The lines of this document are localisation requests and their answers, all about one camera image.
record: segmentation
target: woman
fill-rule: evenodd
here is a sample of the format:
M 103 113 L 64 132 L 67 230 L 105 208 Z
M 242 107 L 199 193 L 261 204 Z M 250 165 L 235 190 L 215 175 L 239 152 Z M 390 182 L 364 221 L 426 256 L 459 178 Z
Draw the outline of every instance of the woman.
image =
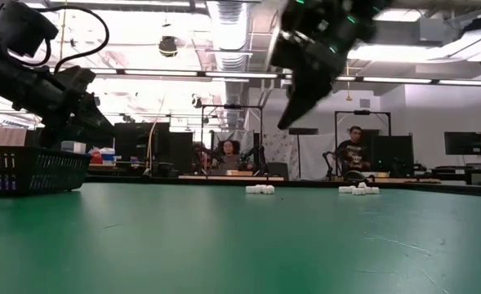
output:
M 221 170 L 238 170 L 240 169 L 240 162 L 241 157 L 238 154 L 240 151 L 240 143 L 236 140 L 225 140 L 218 144 L 222 156 L 221 156 L 221 163 L 218 164 L 219 169 Z M 253 170 L 253 163 L 248 162 L 246 165 L 246 169 L 248 171 Z

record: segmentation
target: red object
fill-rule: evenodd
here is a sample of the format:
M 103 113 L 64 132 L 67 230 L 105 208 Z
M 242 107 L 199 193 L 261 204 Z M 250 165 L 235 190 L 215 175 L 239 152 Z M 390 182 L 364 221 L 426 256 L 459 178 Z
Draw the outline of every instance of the red object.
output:
M 93 164 L 102 164 L 102 153 L 100 151 L 93 151 L 91 153 L 91 161 Z

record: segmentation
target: person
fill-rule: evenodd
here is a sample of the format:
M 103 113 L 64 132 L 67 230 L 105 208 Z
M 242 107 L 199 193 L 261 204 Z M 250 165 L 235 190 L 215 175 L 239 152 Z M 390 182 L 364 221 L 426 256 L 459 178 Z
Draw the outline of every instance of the person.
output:
M 238 170 L 240 164 L 240 143 L 236 140 L 225 140 L 219 143 L 221 146 L 222 156 L 221 163 L 215 165 L 221 170 Z M 253 163 L 247 163 L 247 170 L 253 170 Z
M 342 171 L 368 171 L 371 163 L 367 150 L 362 144 L 362 128 L 353 126 L 349 129 L 350 139 L 341 142 L 336 148 L 336 156 L 342 161 Z

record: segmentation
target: computer monitor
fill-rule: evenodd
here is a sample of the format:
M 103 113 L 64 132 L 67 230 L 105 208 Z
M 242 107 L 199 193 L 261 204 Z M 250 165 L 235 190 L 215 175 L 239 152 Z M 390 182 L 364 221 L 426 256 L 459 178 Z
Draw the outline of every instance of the computer monitor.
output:
M 130 161 L 131 157 L 144 161 L 148 157 L 146 153 L 152 127 L 152 122 L 115 123 L 115 155 L 121 156 L 122 161 Z M 168 156 L 169 122 L 157 122 L 154 134 L 152 152 Z
M 374 136 L 371 138 L 371 166 L 391 176 L 412 176 L 414 151 L 412 136 Z
M 162 159 L 162 162 L 172 163 L 181 174 L 193 171 L 193 133 L 192 132 L 171 132 L 169 134 L 169 156 Z
M 481 155 L 481 132 L 446 131 L 446 155 Z

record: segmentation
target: ventilation duct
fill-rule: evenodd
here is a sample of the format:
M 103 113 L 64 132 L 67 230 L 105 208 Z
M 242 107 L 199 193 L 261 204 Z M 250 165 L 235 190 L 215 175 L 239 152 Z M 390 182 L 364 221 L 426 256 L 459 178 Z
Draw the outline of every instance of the ventilation duct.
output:
M 242 2 L 208 1 L 207 9 L 212 19 L 213 44 L 220 51 L 242 51 L 247 44 L 249 4 Z M 215 54 L 220 71 L 242 72 L 247 68 L 247 55 L 220 52 Z M 241 82 L 225 82 L 225 103 L 245 104 L 244 86 Z M 240 128 L 239 112 L 226 112 L 229 128 Z

